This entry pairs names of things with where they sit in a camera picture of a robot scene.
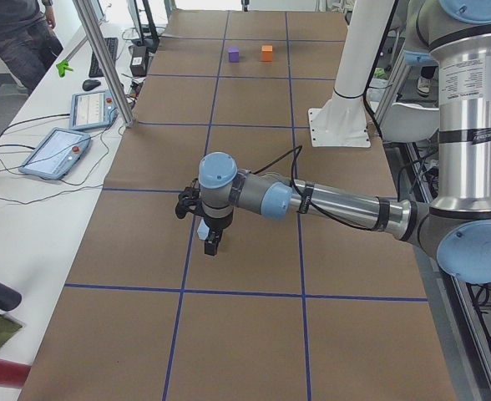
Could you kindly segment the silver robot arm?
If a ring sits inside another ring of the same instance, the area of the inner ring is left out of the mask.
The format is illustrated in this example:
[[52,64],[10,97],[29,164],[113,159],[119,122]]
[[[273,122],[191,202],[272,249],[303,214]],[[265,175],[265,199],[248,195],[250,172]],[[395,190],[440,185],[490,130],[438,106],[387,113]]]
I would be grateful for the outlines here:
[[282,219],[295,208],[420,247],[449,275],[491,282],[491,1],[416,1],[407,45],[438,63],[439,191],[430,203],[392,201],[237,167],[225,153],[199,167],[195,211],[215,255],[237,208]]

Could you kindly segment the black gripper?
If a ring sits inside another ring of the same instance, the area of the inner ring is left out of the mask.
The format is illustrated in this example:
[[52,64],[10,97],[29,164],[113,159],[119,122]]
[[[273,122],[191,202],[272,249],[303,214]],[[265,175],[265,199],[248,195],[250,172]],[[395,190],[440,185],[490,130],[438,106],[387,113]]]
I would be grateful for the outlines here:
[[211,217],[205,216],[204,222],[209,228],[209,234],[205,240],[204,250],[208,256],[216,256],[220,239],[223,236],[223,231],[228,228],[233,221],[233,216]]

